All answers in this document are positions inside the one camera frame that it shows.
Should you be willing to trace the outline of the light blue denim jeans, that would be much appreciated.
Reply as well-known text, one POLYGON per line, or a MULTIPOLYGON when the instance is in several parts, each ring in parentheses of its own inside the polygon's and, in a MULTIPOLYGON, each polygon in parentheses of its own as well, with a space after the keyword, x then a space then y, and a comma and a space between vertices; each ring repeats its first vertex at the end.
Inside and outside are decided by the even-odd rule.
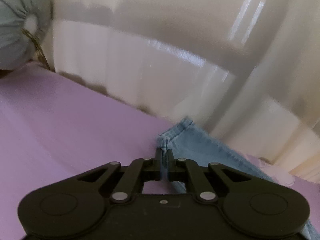
POLYGON ((192 159, 200 166, 207 166, 212 162, 221 163, 296 190, 310 205, 310 220, 302 234, 305 239, 319 239, 319 184, 300 179, 257 157, 232 150, 221 141, 210 137, 188 118, 160 134, 157 137, 157 147, 164 152, 172 150, 176 159, 192 159))

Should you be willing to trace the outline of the purple bed sheet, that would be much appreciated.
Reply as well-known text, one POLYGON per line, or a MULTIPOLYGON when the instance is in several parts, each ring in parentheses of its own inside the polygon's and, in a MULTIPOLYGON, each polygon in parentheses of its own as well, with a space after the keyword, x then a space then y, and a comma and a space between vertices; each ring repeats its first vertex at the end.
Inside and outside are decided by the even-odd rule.
POLYGON ((1 79, 1 239, 21 239, 29 192, 112 161, 153 157, 173 124, 30 62, 1 79))

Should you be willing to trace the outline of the sheer white curtain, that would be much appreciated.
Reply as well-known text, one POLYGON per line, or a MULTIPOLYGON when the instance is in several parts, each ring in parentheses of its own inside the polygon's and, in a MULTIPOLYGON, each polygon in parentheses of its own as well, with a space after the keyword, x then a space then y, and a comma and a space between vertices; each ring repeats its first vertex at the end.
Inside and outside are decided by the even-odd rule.
POLYGON ((319 0, 54 0, 54 64, 292 169, 319 152, 319 0))

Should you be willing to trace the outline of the grey bolster pillow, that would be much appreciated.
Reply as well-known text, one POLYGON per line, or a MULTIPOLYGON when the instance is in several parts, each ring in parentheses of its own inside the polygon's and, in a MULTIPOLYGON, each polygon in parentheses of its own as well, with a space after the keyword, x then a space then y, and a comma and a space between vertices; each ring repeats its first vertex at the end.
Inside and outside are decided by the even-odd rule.
POLYGON ((1 0, 1 76, 34 55, 49 68, 41 43, 52 21, 51 0, 1 0))

